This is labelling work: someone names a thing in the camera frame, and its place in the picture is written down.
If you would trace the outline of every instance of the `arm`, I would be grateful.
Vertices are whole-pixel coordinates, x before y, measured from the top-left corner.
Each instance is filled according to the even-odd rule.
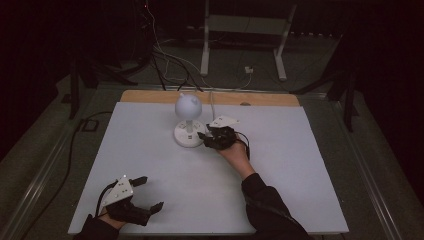
[[[246,199],[246,213],[257,230],[254,239],[311,239],[303,227],[290,215],[278,191],[267,186],[247,158],[245,148],[236,142],[218,151],[240,175]]]

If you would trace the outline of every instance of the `person's left hand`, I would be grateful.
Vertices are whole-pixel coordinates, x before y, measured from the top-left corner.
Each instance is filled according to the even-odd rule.
[[[126,222],[121,222],[111,218],[109,214],[107,213],[106,208],[102,209],[102,212],[100,213],[98,218],[118,230],[121,229],[126,224]]]

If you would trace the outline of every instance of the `metal stand leg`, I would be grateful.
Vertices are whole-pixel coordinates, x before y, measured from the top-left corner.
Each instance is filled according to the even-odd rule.
[[[287,37],[290,33],[290,27],[293,20],[294,13],[296,11],[297,5],[293,5],[290,14],[286,20],[286,24],[284,26],[284,32],[281,36],[281,43],[280,46],[276,49],[274,49],[274,58],[275,58],[275,66],[277,67],[278,72],[278,78],[281,81],[287,80],[286,70],[284,69],[283,59],[281,58],[281,54],[283,53],[283,48],[286,43]]]
[[[203,39],[202,64],[200,65],[200,75],[206,77],[209,68],[209,0],[205,1],[205,33]]]

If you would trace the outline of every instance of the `dark background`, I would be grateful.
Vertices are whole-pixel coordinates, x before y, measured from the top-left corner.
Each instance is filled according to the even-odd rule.
[[[211,11],[280,17],[290,2],[211,1]],[[424,202],[424,21],[420,1],[296,1],[295,36],[341,38],[327,72],[355,69],[361,91],[403,171]],[[157,24],[170,37],[189,36],[186,26],[203,24],[202,1],[149,1]],[[103,63],[125,54],[132,2],[24,0],[0,3],[0,158],[56,97],[55,83],[69,74],[69,39]],[[112,21],[112,28],[106,22]]]

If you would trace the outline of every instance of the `hand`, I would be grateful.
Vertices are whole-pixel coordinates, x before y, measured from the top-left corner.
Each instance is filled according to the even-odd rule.
[[[242,143],[235,142],[231,147],[225,150],[217,150],[217,152],[237,171],[242,180],[255,173],[247,157],[246,148]]]
[[[106,208],[102,209],[102,212],[100,213],[98,218],[118,230],[121,229],[126,224],[126,222],[121,222],[111,218],[109,214],[107,213]]]

